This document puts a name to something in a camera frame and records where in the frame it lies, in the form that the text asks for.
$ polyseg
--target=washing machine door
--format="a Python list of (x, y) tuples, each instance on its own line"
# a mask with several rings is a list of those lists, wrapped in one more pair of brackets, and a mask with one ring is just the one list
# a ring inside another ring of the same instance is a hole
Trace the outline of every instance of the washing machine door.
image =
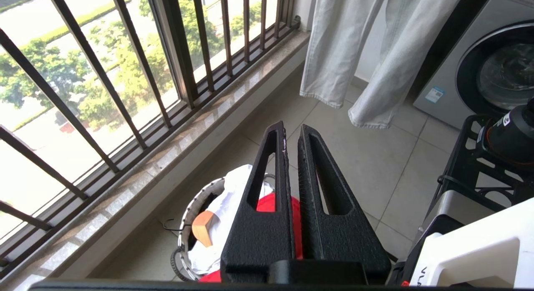
[(456, 89), (476, 114), (500, 117), (534, 96), (534, 21), (496, 30), (473, 44), (456, 72)]

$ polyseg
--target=washing machine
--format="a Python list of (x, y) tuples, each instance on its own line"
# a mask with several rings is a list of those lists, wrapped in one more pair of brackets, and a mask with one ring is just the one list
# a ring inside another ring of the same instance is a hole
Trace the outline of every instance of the washing machine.
[(461, 128), (501, 117), (534, 96), (534, 0), (488, 0), (414, 106)]

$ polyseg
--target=label sticker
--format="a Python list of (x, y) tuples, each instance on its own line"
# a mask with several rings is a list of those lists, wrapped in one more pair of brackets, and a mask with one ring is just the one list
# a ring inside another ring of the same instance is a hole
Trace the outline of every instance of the label sticker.
[(510, 124), (511, 120), (510, 120), (510, 113), (507, 113), (504, 115), (504, 117), (502, 118), (502, 123), (504, 124), (504, 126)]
[(445, 95), (445, 92), (437, 87), (433, 87), (431, 91), (425, 96), (426, 100), (429, 100), (432, 103), (437, 103), (437, 101)]

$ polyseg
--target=window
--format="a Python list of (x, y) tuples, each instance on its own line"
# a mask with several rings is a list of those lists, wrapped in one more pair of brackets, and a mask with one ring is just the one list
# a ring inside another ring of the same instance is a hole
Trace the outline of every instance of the window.
[(292, 1), (1, 0), (0, 279), (295, 30)]

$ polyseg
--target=window sill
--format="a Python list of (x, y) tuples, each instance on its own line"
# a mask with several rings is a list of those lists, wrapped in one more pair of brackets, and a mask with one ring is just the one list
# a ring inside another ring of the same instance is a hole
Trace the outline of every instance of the window sill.
[(308, 32), (294, 32), (115, 183), (0, 283), (25, 291), (46, 277), (87, 277), (239, 123), (300, 65)]

